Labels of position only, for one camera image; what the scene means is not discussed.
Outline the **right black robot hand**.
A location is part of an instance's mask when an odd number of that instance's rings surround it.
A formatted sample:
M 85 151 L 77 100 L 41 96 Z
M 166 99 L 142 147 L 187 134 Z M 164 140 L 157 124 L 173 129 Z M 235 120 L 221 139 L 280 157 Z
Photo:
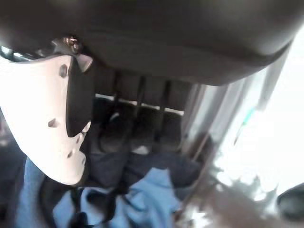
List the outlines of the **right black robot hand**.
M 94 67 L 218 86 L 280 58 L 301 0 L 3 0 L 0 107 L 48 177 L 78 184 Z

